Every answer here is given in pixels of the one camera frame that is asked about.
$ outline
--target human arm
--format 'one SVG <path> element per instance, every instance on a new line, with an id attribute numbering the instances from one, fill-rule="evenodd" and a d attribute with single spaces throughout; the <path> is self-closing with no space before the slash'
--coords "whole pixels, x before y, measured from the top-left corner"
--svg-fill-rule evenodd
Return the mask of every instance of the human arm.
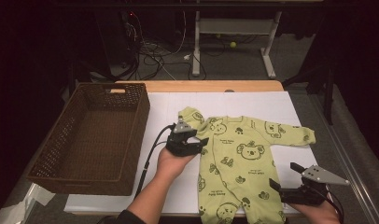
<path id="1" fill-rule="evenodd" d="M 303 213 L 312 224 L 339 224 L 338 214 L 327 201 L 319 206 L 291 203 L 291 207 Z"/>
<path id="2" fill-rule="evenodd" d="M 176 157 L 163 148 L 158 158 L 157 172 L 127 210 L 147 224 L 158 223 L 167 192 L 174 180 L 195 156 Z"/>

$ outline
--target electrical cable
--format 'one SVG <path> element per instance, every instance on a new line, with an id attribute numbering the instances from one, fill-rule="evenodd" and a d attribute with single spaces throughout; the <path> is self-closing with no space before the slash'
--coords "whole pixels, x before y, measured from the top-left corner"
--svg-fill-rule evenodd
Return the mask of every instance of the electrical cable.
<path id="1" fill-rule="evenodd" d="M 149 160 L 151 159 L 151 156 L 152 156 L 152 152 L 154 152 L 154 149 L 155 147 L 160 144 L 158 143 L 158 141 L 160 140 L 160 137 L 161 135 L 167 130 L 167 129 L 173 129 L 175 127 L 175 125 L 168 125 L 166 127 L 164 127 L 161 132 L 158 134 L 157 138 L 155 139 L 155 142 L 154 144 L 152 145 L 152 148 L 151 150 L 149 151 L 148 153 L 148 157 L 147 157 L 147 160 L 146 160 L 146 163 L 144 165 L 144 168 L 143 168 L 143 173 L 141 174 L 141 177 L 140 177 L 140 181 L 139 181 L 139 185 L 137 186 L 137 191 L 134 195 L 134 197 L 136 198 L 137 195 L 141 192 L 142 190 L 142 187 L 143 187 L 143 184 L 144 184 L 144 180 L 146 178 L 146 174 L 147 174 L 147 169 L 148 169 L 148 166 L 149 166 Z"/>

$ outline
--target onesie sleeve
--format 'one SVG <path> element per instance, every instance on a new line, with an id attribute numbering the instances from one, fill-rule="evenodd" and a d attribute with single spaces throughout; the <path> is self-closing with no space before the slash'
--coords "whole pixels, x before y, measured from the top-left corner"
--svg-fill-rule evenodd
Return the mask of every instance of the onesie sleeve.
<path id="1" fill-rule="evenodd" d="M 178 118 L 197 130 L 204 123 L 204 116 L 197 109 L 189 106 L 178 112 Z"/>
<path id="2" fill-rule="evenodd" d="M 196 129 L 198 131 L 196 134 L 198 138 L 202 139 L 207 137 L 207 132 L 205 131 L 207 121 L 204 121 L 204 116 L 198 109 L 187 106 L 178 112 L 178 118 L 183 119 L 193 129 Z"/>
<path id="3" fill-rule="evenodd" d="M 257 131 L 271 144 L 305 146 L 316 142 L 315 132 L 306 127 L 259 120 Z"/>

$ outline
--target cartoon bear print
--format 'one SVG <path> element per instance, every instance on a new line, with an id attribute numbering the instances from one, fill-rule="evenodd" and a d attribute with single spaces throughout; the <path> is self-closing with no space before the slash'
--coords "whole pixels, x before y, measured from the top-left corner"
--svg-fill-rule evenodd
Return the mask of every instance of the cartoon bear print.
<path id="1" fill-rule="evenodd" d="M 270 134 L 272 138 L 281 138 L 282 133 L 286 131 L 281 127 L 281 124 L 265 121 L 265 132 Z"/>
<path id="2" fill-rule="evenodd" d="M 268 200 L 269 199 L 269 193 L 268 192 L 265 192 L 265 191 L 262 191 L 260 194 L 259 194 L 259 197 L 263 200 Z"/>
<path id="3" fill-rule="evenodd" d="M 217 210 L 218 224 L 231 224 L 238 209 L 234 203 L 224 203 Z"/>
<path id="4" fill-rule="evenodd" d="M 235 132 L 236 132 L 237 134 L 243 134 L 243 129 L 241 129 L 241 128 L 236 128 Z"/>
<path id="5" fill-rule="evenodd" d="M 207 149 L 203 147 L 203 148 L 202 148 L 202 151 L 201 151 L 201 154 L 204 156 L 204 155 L 206 155 L 208 152 L 209 152 L 209 151 L 207 151 Z"/>
<path id="6" fill-rule="evenodd" d="M 210 130 L 214 131 L 214 134 L 222 134 L 227 132 L 227 126 L 225 126 L 222 121 L 222 119 L 210 119 Z"/>
<path id="7" fill-rule="evenodd" d="M 229 167 L 232 167 L 233 166 L 233 159 L 230 159 L 228 161 L 228 157 L 224 157 L 224 160 L 221 161 L 222 164 L 225 164 Z"/>
<path id="8" fill-rule="evenodd" d="M 209 172 L 212 173 L 213 171 L 215 171 L 215 175 L 219 175 L 219 170 L 216 165 L 214 163 L 210 163 Z"/>
<path id="9" fill-rule="evenodd" d="M 194 119 L 200 121 L 201 124 L 204 123 L 204 116 L 202 116 L 201 113 L 199 113 L 199 112 L 195 112 L 195 113 L 192 114 L 192 117 L 193 117 Z"/>
<path id="10" fill-rule="evenodd" d="M 263 222 L 263 221 L 259 218 L 259 219 L 257 219 L 257 221 L 256 221 L 254 224 L 266 224 L 266 223 Z"/>
<path id="11" fill-rule="evenodd" d="M 246 179 L 243 178 L 241 175 L 239 175 L 238 177 L 235 178 L 235 181 L 238 184 L 243 184 L 243 183 L 245 183 Z"/>
<path id="12" fill-rule="evenodd" d="M 201 192 L 206 187 L 206 180 L 201 175 L 198 176 L 198 191 Z"/>
<path id="13" fill-rule="evenodd" d="M 254 141 L 246 144 L 240 144 L 236 148 L 236 152 L 241 154 L 243 158 L 253 161 L 261 158 L 262 154 L 265 152 L 263 145 L 255 145 Z"/>
<path id="14" fill-rule="evenodd" d="M 203 216 L 205 211 L 206 211 L 206 208 L 204 208 L 203 206 L 200 206 L 199 207 L 199 216 Z"/>
<path id="15" fill-rule="evenodd" d="M 282 221 L 286 221 L 286 216 L 285 216 L 285 213 L 283 211 L 279 211 L 278 212 L 279 216 L 282 218 Z"/>
<path id="16" fill-rule="evenodd" d="M 242 199 L 242 206 L 244 209 L 250 208 L 250 200 L 248 200 L 248 198 L 244 197 Z"/>

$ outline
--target human hand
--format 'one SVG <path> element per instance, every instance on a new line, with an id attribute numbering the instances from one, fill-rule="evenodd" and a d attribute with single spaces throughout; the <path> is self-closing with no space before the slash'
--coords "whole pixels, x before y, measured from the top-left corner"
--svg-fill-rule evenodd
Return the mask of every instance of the human hand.
<path id="1" fill-rule="evenodd" d="M 177 157 L 164 147 L 158 157 L 157 173 L 158 178 L 164 178 L 172 183 L 183 171 L 186 165 L 195 157 Z"/>
<path id="2" fill-rule="evenodd" d="M 304 204 L 289 204 L 294 209 L 303 213 L 312 224 L 336 224 L 340 223 L 338 214 L 334 207 L 327 201 L 319 206 L 308 206 Z"/>

